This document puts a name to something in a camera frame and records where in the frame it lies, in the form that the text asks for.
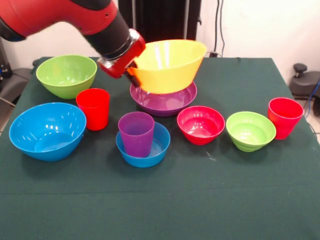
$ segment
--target white wall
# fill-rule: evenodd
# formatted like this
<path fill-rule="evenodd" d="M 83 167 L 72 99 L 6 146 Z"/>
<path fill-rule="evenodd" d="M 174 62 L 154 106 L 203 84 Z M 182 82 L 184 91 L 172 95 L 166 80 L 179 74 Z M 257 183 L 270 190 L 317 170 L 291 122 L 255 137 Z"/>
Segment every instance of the white wall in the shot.
<path fill-rule="evenodd" d="M 197 39 L 209 50 L 215 44 L 217 2 L 202 0 Z M 286 82 L 297 62 L 320 71 L 319 0 L 224 0 L 222 11 L 225 57 L 271 57 Z M 218 43 L 221 52 L 220 37 Z"/>
<path fill-rule="evenodd" d="M 224 0 L 222 30 L 225 57 L 271 57 L 288 81 L 292 66 L 303 62 L 320 70 L 319 0 Z M 197 39 L 214 48 L 217 0 L 202 0 Z M 42 56 L 97 56 L 81 34 L 58 23 L 22 42 L 3 41 L 13 68 L 31 67 Z M 221 50 L 219 39 L 218 52 Z"/>

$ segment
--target blue bowl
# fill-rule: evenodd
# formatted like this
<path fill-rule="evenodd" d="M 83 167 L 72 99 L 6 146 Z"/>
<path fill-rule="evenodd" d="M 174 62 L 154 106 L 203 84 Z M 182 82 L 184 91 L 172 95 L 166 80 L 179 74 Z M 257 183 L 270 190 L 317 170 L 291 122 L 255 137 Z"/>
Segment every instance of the blue bowl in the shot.
<path fill-rule="evenodd" d="M 62 102 L 46 103 L 20 114 L 11 124 L 9 137 L 26 155 L 56 162 L 78 146 L 86 123 L 86 116 L 78 107 Z"/>
<path fill-rule="evenodd" d="M 134 157 L 126 154 L 120 132 L 116 135 L 115 142 L 122 157 L 128 164 L 136 168 L 150 168 L 157 165 L 165 158 L 167 149 L 170 145 L 170 140 L 170 133 L 166 127 L 155 122 L 151 152 L 147 157 Z"/>

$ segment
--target red bowl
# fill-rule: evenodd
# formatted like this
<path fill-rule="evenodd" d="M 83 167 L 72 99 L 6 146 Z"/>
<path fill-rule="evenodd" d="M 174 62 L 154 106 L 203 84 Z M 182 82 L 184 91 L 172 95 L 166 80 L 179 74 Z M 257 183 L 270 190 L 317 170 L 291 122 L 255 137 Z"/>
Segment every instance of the red bowl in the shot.
<path fill-rule="evenodd" d="M 182 110 L 177 123 L 183 135 L 194 145 L 212 142 L 225 129 L 225 119 L 207 106 L 190 106 Z"/>

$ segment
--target dark green table cover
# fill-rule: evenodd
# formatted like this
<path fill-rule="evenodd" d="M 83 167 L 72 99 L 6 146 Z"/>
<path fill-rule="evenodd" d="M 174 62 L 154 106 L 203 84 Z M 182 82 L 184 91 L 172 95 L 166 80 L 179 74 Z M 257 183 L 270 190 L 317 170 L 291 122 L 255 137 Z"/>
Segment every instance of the dark green table cover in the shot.
<path fill-rule="evenodd" d="M 238 111 L 266 116 L 271 98 L 291 97 L 269 58 L 204 59 L 195 83 L 192 105 L 225 119 Z M 155 167 L 134 168 L 115 145 L 118 119 L 139 110 L 129 85 L 98 70 L 92 87 L 111 95 L 108 127 L 86 130 L 70 157 L 47 163 L 17 150 L 9 126 L 35 105 L 75 101 L 52 95 L 33 76 L 0 137 L 0 239 L 320 239 L 320 148 L 305 119 L 288 139 L 245 153 L 226 130 L 195 146 L 176 117 L 155 118 L 171 134 L 167 155 Z"/>

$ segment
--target purple bowl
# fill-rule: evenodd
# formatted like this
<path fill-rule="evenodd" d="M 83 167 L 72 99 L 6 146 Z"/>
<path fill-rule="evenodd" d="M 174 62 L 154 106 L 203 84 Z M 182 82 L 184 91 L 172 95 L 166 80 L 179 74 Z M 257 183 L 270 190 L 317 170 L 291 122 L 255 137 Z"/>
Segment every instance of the purple bowl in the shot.
<path fill-rule="evenodd" d="M 153 94 L 131 84 L 130 94 L 146 113 L 157 117 L 169 117 L 177 115 L 193 102 L 197 96 L 197 86 L 192 82 L 181 91 L 169 94 Z"/>

